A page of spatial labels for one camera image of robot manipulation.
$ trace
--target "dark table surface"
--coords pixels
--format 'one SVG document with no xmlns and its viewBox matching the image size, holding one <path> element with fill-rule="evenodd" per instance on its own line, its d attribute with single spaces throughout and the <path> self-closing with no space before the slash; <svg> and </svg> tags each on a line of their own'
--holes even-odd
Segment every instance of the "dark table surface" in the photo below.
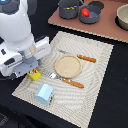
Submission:
<svg viewBox="0 0 128 128">
<path fill-rule="evenodd" d="M 48 24 L 48 19 L 57 9 L 58 2 L 59 0 L 38 0 L 37 11 L 30 17 L 35 39 L 47 35 L 52 41 L 58 31 L 64 31 L 114 45 L 89 128 L 128 128 L 128 44 Z M 0 81 L 1 105 L 31 116 L 52 128 L 78 128 L 47 111 L 12 96 L 11 94 L 23 78 L 24 76 L 14 80 Z"/>
</svg>

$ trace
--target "fork handle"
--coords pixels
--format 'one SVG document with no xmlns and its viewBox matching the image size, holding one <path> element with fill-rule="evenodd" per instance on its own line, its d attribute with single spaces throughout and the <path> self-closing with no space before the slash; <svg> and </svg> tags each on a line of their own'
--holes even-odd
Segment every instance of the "fork handle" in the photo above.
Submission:
<svg viewBox="0 0 128 128">
<path fill-rule="evenodd" d="M 62 81 L 66 82 L 68 84 L 74 85 L 74 86 L 76 86 L 78 88 L 84 88 L 84 85 L 83 84 L 80 84 L 78 82 L 75 82 L 75 81 L 70 80 L 70 79 L 67 79 L 67 78 L 63 78 Z"/>
<path fill-rule="evenodd" d="M 82 56 L 82 55 L 78 55 L 78 54 L 77 54 L 77 57 L 80 58 L 80 59 L 83 59 L 83 60 L 93 62 L 93 63 L 96 62 L 96 59 L 94 59 L 94 58 L 90 58 L 90 57 L 86 57 L 86 56 Z"/>
</svg>

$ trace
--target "plate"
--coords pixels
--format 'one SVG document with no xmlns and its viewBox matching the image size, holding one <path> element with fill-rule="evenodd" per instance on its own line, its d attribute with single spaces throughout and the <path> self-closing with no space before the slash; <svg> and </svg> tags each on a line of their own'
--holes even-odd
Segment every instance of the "plate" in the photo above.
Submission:
<svg viewBox="0 0 128 128">
<path fill-rule="evenodd" d="M 55 62 L 55 70 L 61 77 L 72 78 L 82 71 L 82 64 L 79 58 L 64 55 Z"/>
</svg>

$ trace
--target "yellow sponge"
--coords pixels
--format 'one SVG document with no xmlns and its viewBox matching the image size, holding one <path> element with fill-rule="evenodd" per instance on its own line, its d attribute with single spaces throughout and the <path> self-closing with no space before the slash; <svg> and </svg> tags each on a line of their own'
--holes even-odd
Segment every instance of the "yellow sponge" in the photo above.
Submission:
<svg viewBox="0 0 128 128">
<path fill-rule="evenodd" d="M 36 70 L 33 69 L 29 73 L 27 73 L 34 81 L 37 81 L 40 77 L 41 74 Z"/>
</svg>

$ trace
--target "pot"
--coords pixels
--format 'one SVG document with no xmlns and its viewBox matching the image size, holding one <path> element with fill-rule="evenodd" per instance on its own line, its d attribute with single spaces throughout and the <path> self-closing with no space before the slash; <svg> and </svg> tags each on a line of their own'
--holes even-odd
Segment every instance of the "pot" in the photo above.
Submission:
<svg viewBox="0 0 128 128">
<path fill-rule="evenodd" d="M 93 6 L 93 5 L 86 5 L 82 0 L 79 0 L 83 7 L 79 11 L 79 19 L 81 22 L 85 24 L 93 24 L 99 21 L 101 10 L 100 8 Z M 89 17 L 85 17 L 81 14 L 81 10 L 87 8 L 89 10 Z"/>
<path fill-rule="evenodd" d="M 77 17 L 79 11 L 78 0 L 60 0 L 59 15 L 64 19 L 72 19 Z"/>
</svg>

